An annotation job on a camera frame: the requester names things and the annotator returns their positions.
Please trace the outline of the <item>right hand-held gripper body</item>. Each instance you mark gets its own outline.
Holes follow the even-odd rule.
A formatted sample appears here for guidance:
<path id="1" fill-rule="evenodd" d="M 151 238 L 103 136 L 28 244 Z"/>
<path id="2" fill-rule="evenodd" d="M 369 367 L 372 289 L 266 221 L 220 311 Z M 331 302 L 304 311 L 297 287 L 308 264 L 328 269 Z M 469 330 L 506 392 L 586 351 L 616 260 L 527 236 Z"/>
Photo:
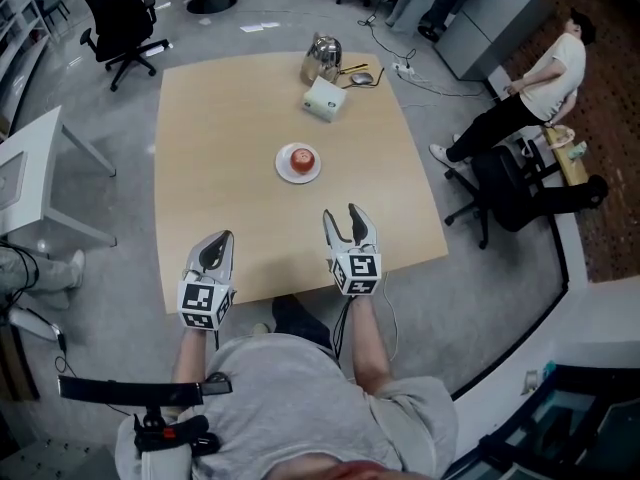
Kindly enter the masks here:
<path id="1" fill-rule="evenodd" d="M 381 254 L 376 245 L 330 249 L 330 273 L 345 296 L 371 296 L 382 279 Z"/>

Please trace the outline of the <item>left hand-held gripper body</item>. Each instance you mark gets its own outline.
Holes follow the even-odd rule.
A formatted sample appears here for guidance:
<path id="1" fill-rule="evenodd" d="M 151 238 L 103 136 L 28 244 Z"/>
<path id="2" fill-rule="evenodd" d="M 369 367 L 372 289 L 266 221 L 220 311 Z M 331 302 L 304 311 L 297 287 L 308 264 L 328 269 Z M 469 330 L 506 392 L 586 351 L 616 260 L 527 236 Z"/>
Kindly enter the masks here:
<path id="1" fill-rule="evenodd" d="M 177 310 L 187 328 L 218 331 L 234 303 L 233 263 L 206 271 L 190 262 L 178 283 Z"/>

